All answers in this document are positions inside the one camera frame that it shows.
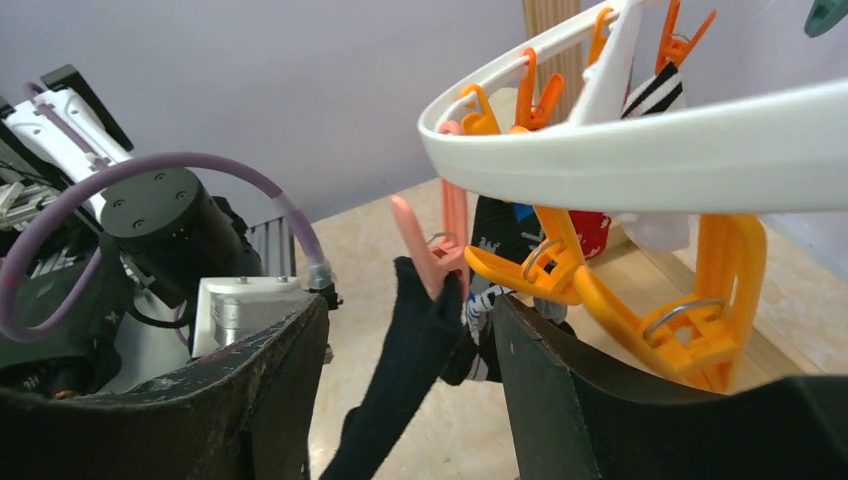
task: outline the red fabric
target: red fabric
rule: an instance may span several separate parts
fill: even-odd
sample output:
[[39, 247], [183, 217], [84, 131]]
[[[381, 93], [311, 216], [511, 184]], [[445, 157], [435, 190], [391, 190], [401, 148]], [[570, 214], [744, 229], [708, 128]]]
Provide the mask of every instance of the red fabric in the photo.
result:
[[574, 230], [577, 232], [577, 239], [580, 240], [580, 247], [583, 249], [586, 260], [604, 253], [609, 237], [610, 218], [600, 212], [577, 210], [569, 210], [568, 215], [571, 217], [571, 223], [574, 224]]

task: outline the beige floor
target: beige floor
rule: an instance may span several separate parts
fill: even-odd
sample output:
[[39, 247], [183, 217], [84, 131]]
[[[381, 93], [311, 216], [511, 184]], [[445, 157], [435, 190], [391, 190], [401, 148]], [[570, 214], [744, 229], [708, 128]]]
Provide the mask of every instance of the beige floor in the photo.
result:
[[[439, 230], [438, 189], [434, 182], [402, 193], [419, 213], [425, 232]], [[394, 303], [392, 259], [404, 254], [388, 199], [382, 199], [315, 225], [333, 262], [345, 298], [330, 316], [330, 343], [335, 351], [325, 367], [315, 404], [310, 436], [314, 472], [322, 471], [338, 446], [347, 411], [365, 393], [380, 354]], [[598, 271], [637, 313], [681, 295], [652, 261], [632, 246], [609, 253]], [[304, 265], [302, 256], [298, 265]], [[569, 322], [584, 341], [639, 366], [582, 308], [573, 308]], [[773, 368], [748, 359], [737, 389], [750, 388], [773, 377]], [[499, 385], [468, 382], [459, 387], [437, 384], [411, 425], [383, 464], [383, 479], [513, 480], [518, 467], [512, 445], [503, 390]]]

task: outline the clothespin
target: clothespin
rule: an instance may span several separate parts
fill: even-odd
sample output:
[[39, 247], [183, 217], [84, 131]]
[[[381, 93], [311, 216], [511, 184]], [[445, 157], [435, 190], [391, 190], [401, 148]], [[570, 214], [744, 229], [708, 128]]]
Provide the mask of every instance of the clothespin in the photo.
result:
[[465, 87], [462, 90], [462, 97], [469, 93], [477, 94], [477, 102], [471, 102], [467, 106], [474, 108], [477, 103], [480, 104], [481, 112], [469, 113], [462, 119], [462, 129], [466, 135], [500, 135], [501, 129], [498, 127], [498, 119], [495, 118], [495, 112], [492, 106], [489, 105], [489, 98], [486, 97], [486, 92], [480, 85], [473, 84]]
[[534, 207], [545, 233], [545, 240], [519, 265], [482, 248], [469, 246], [465, 260], [486, 280], [532, 297], [579, 305], [582, 300], [574, 289], [577, 267], [585, 264], [583, 251], [568, 211]]
[[565, 90], [565, 78], [555, 73], [542, 90], [539, 103], [533, 105], [533, 93], [536, 89], [536, 51], [524, 50], [527, 57], [527, 75], [518, 83], [518, 99], [515, 103], [515, 125], [528, 130], [539, 130], [548, 125], [556, 104]]
[[604, 35], [604, 27], [608, 27], [612, 20], [606, 20], [606, 16], [612, 13], [612, 7], [605, 7], [598, 13], [595, 20], [595, 30], [592, 32], [592, 43], [589, 45], [589, 62], [586, 66], [591, 67], [601, 58], [601, 52], [609, 40], [609, 35]]
[[680, 13], [680, 0], [670, 0], [668, 2], [668, 13], [665, 16], [665, 26], [663, 34], [660, 38], [660, 48], [657, 53], [657, 67], [655, 73], [660, 74], [663, 68], [669, 63], [674, 63], [677, 68], [683, 65], [686, 57], [695, 49], [701, 37], [707, 33], [710, 24], [713, 23], [716, 17], [716, 11], [713, 10], [701, 24], [701, 27], [695, 33], [691, 40], [674, 32], [674, 27], [677, 24], [677, 15]]
[[[461, 133], [459, 124], [445, 122], [439, 129], [448, 135]], [[442, 222], [444, 231], [425, 241], [415, 212], [403, 198], [392, 196], [392, 214], [409, 256], [431, 299], [442, 293], [449, 273], [459, 275], [462, 298], [468, 298], [469, 270], [464, 258], [468, 245], [468, 199], [465, 190], [442, 179]]]
[[804, 24], [804, 33], [810, 38], [824, 35], [848, 15], [848, 0], [815, 0]]
[[574, 288], [602, 327], [659, 375], [724, 392], [745, 357], [766, 268], [766, 233], [755, 215], [702, 215], [695, 289], [638, 316], [591, 269]]

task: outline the white wall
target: white wall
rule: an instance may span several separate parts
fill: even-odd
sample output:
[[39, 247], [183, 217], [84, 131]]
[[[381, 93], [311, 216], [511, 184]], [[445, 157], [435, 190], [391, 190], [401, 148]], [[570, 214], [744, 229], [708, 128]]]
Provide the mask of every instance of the white wall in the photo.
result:
[[[597, 3], [584, 0], [583, 7]], [[808, 38], [804, 23], [812, 4], [812, 0], [683, 0], [677, 31], [684, 35], [694, 34], [710, 10], [718, 10], [712, 27], [683, 65], [687, 103], [733, 100], [848, 76], [848, 19], [818, 38]], [[665, 6], [657, 7], [642, 22], [634, 80], [652, 74], [665, 13]], [[848, 126], [832, 127], [834, 135], [848, 138]], [[848, 280], [848, 212], [764, 219]]]
[[[524, 39], [491, 0], [28, 0], [0, 6], [0, 95], [74, 64], [137, 145], [258, 168], [318, 219], [432, 178], [439, 93]], [[249, 222], [273, 214], [203, 175]]]

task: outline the white drying rack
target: white drying rack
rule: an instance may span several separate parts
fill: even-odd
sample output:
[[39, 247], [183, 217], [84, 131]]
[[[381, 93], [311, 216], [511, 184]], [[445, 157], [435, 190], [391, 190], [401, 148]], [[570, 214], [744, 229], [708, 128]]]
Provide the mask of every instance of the white drying rack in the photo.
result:
[[[438, 174], [471, 192], [605, 212], [802, 212], [848, 208], [848, 81], [618, 121], [642, 11], [665, 0], [607, 0], [513, 48], [440, 95], [418, 120]], [[567, 122], [524, 135], [438, 132], [487, 92], [617, 20]]]

